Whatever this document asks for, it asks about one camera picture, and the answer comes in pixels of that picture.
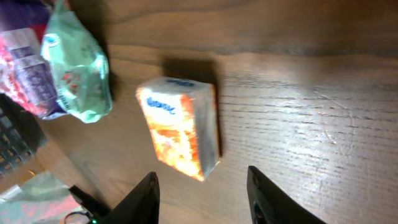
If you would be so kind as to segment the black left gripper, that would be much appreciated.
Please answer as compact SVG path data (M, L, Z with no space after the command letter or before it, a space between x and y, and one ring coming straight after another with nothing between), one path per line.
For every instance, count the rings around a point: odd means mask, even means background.
M81 211L71 212L64 219L64 224L98 224L111 210L104 203L85 193L76 185L68 189L73 199L82 208Z

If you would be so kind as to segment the teal snack packet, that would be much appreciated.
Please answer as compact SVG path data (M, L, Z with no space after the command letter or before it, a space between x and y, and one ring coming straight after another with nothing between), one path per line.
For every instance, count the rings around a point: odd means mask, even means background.
M113 104L108 59L65 1L54 4L41 56L49 63L61 109L84 123L109 114Z

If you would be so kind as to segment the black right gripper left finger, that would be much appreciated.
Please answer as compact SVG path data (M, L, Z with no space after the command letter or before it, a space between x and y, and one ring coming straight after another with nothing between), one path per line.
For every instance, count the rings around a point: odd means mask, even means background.
M157 174L148 173L130 193L102 219L104 224L158 224L160 187Z

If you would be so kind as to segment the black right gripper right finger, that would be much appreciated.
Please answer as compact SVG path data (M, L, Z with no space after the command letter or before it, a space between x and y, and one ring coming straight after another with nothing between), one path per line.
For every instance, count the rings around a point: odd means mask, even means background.
M325 224L255 166L248 167L247 192L253 224Z

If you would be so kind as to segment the orange tissue pack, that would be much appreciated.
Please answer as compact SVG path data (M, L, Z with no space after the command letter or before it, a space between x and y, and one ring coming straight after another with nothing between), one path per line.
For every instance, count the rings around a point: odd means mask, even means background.
M136 98L157 159L203 182L220 158L214 85L160 77L141 84Z

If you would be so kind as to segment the orange red snack wrapper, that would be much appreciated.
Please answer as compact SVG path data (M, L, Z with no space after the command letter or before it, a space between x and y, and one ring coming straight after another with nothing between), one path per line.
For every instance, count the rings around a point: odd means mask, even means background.
M1 191L1 224L90 223L69 188L49 172Z

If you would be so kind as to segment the red purple snack bag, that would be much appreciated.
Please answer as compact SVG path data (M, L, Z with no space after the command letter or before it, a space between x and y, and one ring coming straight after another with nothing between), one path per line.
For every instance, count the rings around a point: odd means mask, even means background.
M49 18L43 1L1 0L1 93L42 119L66 115L40 54Z

